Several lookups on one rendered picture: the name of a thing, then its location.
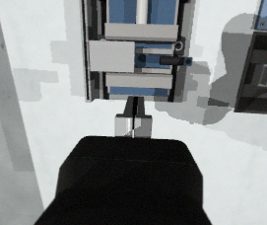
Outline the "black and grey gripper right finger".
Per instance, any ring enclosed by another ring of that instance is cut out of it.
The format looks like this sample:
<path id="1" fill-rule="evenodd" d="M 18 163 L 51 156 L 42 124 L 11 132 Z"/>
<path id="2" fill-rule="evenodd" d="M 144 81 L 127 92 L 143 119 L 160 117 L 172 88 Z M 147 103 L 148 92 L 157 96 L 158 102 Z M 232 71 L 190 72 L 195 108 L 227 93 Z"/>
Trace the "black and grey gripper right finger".
<path id="1" fill-rule="evenodd" d="M 134 137 L 151 138 L 153 118 L 145 114 L 144 97 L 136 97 L 135 118 L 134 118 Z"/>

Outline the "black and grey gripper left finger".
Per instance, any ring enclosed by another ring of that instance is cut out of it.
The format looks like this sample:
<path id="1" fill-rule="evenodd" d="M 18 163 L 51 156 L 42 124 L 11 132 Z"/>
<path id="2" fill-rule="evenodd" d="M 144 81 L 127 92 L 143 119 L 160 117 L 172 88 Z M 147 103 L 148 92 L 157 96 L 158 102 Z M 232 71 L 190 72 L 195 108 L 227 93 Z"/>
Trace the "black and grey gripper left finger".
<path id="1" fill-rule="evenodd" d="M 132 137 L 135 118 L 136 96 L 128 96 L 123 113 L 117 113 L 115 122 L 115 137 Z"/>

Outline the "grey flat bar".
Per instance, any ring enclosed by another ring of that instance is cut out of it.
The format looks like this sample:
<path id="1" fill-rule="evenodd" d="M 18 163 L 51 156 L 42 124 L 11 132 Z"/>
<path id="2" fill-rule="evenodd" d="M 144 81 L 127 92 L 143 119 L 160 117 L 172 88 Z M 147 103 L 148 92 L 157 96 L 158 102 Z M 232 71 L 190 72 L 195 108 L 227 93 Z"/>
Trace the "grey flat bar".
<path id="1" fill-rule="evenodd" d="M 169 69 L 169 68 L 135 67 L 134 73 L 171 74 L 171 69 Z"/>
<path id="2" fill-rule="evenodd" d="M 163 55 L 172 55 L 173 49 L 166 48 L 136 48 L 135 54 L 163 54 Z"/>

